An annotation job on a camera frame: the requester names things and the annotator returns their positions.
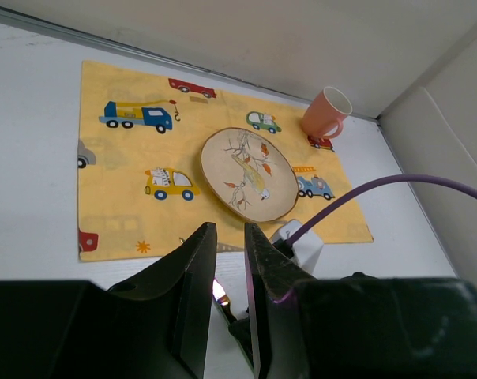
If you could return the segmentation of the yellow car-print placemat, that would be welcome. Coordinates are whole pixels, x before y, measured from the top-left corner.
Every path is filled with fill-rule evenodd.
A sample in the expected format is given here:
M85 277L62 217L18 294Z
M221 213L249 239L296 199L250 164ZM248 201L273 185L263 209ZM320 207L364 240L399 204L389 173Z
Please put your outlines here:
M299 107L257 99L174 77L86 61L81 69L78 147L80 257L108 261L163 256L205 221L221 242L242 246L242 210L262 203L234 165L216 196L201 171L200 152L216 132L238 128L212 157L239 156L274 188L286 184L276 154L299 186L281 220L306 221L351 188L330 141L311 142Z

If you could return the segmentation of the beige bird-pattern plate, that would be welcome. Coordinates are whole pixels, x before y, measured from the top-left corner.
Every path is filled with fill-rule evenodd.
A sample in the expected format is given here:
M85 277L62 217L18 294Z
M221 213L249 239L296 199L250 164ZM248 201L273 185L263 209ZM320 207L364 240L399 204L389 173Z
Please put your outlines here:
M247 129L226 128L210 136L201 148L200 166L210 190L245 220L280 220L298 201L298 182L288 160Z

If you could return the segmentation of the pink mug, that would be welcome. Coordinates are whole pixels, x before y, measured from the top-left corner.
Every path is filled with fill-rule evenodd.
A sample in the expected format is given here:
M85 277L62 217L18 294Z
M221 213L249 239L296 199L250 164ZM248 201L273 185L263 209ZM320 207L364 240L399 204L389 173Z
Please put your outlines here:
M300 126L307 136L333 139L342 133L352 111L350 100L339 89L326 86L306 109Z

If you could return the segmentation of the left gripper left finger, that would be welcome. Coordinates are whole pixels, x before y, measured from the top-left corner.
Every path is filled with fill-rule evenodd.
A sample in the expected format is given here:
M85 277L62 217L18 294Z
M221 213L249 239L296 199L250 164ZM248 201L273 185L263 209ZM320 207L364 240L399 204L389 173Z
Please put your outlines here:
M201 378L217 230L102 289L87 280L0 281L0 378Z

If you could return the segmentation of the iridescent knife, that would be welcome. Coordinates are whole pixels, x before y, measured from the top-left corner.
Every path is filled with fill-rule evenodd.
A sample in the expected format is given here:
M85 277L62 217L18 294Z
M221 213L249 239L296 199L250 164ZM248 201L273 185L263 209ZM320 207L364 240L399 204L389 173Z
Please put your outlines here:
M214 279L212 283L212 295L214 303L217 305L227 323L228 332L235 338L242 352L247 356L249 354L249 348L247 347L246 319L238 319L231 312L231 300L217 279Z

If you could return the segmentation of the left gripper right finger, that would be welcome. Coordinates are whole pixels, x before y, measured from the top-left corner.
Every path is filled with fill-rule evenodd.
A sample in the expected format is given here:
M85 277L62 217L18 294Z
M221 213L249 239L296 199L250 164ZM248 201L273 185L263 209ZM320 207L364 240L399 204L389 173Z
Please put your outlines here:
M477 289L456 278L319 280L244 227L257 378L477 378Z

